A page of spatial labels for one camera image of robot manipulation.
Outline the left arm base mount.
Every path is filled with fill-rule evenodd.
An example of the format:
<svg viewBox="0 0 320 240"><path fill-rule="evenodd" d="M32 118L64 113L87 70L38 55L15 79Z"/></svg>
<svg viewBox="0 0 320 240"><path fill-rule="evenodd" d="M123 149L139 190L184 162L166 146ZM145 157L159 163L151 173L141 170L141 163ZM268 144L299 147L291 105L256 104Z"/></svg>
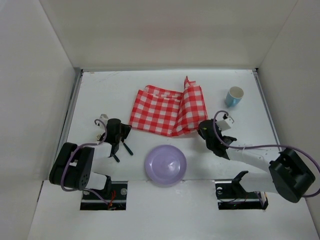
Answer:
<svg viewBox="0 0 320 240"><path fill-rule="evenodd" d="M127 181L107 180L103 190L82 192L81 211L125 211L127 208Z"/></svg>

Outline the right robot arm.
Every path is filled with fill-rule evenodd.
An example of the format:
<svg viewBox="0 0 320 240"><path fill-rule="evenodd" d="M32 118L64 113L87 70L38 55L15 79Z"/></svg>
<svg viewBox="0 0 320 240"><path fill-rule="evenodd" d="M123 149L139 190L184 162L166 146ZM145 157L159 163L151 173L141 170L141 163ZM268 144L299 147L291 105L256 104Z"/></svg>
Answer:
<svg viewBox="0 0 320 240"><path fill-rule="evenodd" d="M213 119L202 121L197 132L216 156L261 170L260 173L243 170L234 178L216 180L216 195L220 199L239 199L254 192L269 192L297 203L316 180L291 147L279 151L278 145L239 145L235 137L222 135L218 122Z"/></svg>

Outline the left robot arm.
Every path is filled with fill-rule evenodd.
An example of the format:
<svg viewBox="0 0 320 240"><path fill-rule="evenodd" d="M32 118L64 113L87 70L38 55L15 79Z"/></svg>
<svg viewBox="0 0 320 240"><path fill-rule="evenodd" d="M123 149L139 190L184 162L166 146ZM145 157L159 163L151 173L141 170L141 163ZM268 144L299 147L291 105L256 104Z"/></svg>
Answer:
<svg viewBox="0 0 320 240"><path fill-rule="evenodd" d="M96 142L81 145L65 142L62 145L49 174L51 184L59 185L66 192L110 191L111 177L92 171L93 161L111 158L119 163L116 153L120 144L132 156L132 150L125 144L132 126L122 123L118 118L108 118L105 114L95 119L94 124L103 129Z"/></svg>

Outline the red white checkered cloth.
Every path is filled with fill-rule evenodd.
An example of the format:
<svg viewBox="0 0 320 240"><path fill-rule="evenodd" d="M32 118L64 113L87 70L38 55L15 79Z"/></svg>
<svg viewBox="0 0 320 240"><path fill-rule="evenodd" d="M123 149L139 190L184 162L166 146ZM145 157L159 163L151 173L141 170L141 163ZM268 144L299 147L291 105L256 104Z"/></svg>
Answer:
<svg viewBox="0 0 320 240"><path fill-rule="evenodd" d="M197 130L208 119L200 85L184 80L182 92L147 85L137 92L129 124L136 130L178 137Z"/></svg>

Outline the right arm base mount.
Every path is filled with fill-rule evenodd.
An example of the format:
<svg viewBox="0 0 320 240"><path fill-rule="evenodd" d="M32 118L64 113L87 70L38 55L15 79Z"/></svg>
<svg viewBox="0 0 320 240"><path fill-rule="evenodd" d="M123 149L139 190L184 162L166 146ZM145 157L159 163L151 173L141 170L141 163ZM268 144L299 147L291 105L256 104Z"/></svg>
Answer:
<svg viewBox="0 0 320 240"><path fill-rule="evenodd" d="M241 180L248 171L241 171L234 178L214 181L217 207L219 210L266 210L269 202L265 192L247 192Z"/></svg>

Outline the purple plastic plate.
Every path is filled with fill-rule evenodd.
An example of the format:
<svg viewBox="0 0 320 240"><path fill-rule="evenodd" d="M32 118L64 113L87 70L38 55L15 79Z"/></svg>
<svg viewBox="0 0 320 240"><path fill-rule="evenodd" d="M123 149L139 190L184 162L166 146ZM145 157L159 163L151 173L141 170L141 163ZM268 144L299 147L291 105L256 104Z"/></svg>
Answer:
<svg viewBox="0 0 320 240"><path fill-rule="evenodd" d="M180 182L187 170L184 153L173 145L154 147L145 158L145 172L157 185L173 186Z"/></svg>

